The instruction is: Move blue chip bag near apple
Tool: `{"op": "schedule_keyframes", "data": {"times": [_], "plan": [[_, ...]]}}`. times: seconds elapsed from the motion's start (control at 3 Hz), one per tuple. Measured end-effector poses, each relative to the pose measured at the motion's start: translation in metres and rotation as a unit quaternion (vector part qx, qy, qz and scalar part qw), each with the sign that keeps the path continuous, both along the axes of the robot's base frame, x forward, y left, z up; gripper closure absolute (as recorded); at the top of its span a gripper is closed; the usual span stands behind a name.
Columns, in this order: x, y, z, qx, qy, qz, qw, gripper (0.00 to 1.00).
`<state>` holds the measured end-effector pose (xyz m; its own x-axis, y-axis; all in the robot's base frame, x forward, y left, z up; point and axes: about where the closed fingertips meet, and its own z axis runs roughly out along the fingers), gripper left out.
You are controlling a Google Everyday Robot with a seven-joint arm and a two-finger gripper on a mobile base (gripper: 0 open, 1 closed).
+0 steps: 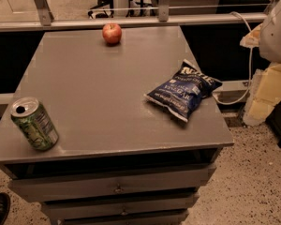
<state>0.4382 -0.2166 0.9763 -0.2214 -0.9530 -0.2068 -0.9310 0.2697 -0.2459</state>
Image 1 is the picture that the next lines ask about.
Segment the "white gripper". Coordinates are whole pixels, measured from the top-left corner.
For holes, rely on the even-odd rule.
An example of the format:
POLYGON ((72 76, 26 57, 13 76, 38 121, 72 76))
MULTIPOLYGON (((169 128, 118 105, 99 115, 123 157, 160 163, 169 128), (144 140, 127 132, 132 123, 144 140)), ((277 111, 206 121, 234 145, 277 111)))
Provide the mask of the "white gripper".
POLYGON ((260 56, 271 63, 265 70, 257 69, 244 106, 243 121, 248 126, 263 123, 281 101, 281 0, 262 24, 245 35, 240 45, 259 46, 260 56))

